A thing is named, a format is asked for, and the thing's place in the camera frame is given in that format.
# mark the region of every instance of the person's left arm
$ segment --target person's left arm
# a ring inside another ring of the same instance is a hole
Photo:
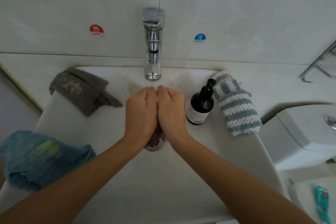
[[[90,199],[149,141],[157,126],[157,95],[144,88],[126,102],[125,135],[96,158],[0,214],[0,223],[71,223]]]

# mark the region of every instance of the striped towel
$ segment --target striped towel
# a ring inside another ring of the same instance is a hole
[[[213,79],[216,80],[214,95],[230,133],[233,136],[258,133],[263,124],[251,101],[251,93],[225,71],[219,72]]]

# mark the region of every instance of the faucet spout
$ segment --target faucet spout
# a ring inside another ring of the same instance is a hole
[[[145,77],[150,81],[161,78],[162,29],[165,13],[158,8],[145,8],[142,11],[142,24],[145,27]]]

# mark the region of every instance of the person's left hand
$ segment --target person's left hand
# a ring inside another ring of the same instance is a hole
[[[126,101],[125,135],[132,144],[145,147],[158,123],[157,94],[153,86],[135,93]]]

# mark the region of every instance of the sink drain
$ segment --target sink drain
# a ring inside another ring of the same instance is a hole
[[[158,124],[152,137],[146,144],[145,148],[149,151],[156,151],[163,146],[165,141],[166,141],[165,134],[163,133],[160,124]]]

